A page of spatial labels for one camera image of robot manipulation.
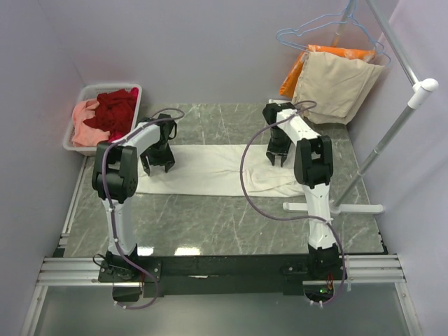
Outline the white floral print t-shirt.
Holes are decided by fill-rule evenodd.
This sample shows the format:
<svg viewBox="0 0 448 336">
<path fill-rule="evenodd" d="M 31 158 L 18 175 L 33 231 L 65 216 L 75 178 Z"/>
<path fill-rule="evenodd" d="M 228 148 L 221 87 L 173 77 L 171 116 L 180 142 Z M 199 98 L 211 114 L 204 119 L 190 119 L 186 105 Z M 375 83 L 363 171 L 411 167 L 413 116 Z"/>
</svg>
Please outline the white floral print t-shirt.
<svg viewBox="0 0 448 336">
<path fill-rule="evenodd" d="M 173 145 L 175 164 L 168 171 L 138 168 L 140 194 L 240 197 L 239 168 L 245 145 Z M 293 173 L 294 147 L 281 166 L 266 157 L 266 145 L 250 146 L 244 160 L 244 186 L 251 197 L 289 198 L 303 195 Z"/>
</svg>

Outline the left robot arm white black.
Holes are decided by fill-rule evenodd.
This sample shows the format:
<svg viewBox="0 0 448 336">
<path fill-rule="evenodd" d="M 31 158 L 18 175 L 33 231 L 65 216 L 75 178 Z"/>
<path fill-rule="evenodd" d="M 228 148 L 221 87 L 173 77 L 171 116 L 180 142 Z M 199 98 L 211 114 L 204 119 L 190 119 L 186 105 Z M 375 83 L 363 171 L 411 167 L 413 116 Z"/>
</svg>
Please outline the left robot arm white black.
<svg viewBox="0 0 448 336">
<path fill-rule="evenodd" d="M 92 187 L 102 200 L 108 223 L 104 269 L 114 271 L 123 281 L 136 279 L 142 270 L 131 228 L 139 165 L 147 176 L 151 167 L 163 167 L 168 172 L 175 165 L 169 141 L 177 135 L 177 118 L 165 112 L 164 108 L 154 117 L 144 118 L 125 136 L 102 141 L 96 149 Z"/>
</svg>

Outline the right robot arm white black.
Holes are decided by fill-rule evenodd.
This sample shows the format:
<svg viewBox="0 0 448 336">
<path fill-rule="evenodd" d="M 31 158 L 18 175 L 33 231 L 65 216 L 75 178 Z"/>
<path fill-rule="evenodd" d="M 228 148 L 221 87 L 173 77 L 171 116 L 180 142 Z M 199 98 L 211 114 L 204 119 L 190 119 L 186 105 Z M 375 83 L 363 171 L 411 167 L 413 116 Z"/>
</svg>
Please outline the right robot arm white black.
<svg viewBox="0 0 448 336">
<path fill-rule="evenodd" d="M 332 141 L 329 136 L 322 136 L 308 126 L 290 102 L 268 103 L 262 115 L 272 126 L 266 152 L 272 164 L 279 158 L 283 165 L 290 147 L 295 147 L 293 173 L 304 191 L 309 216 L 307 271 L 311 277 L 323 279 L 340 266 L 337 241 L 328 227 L 331 221 Z"/>
</svg>

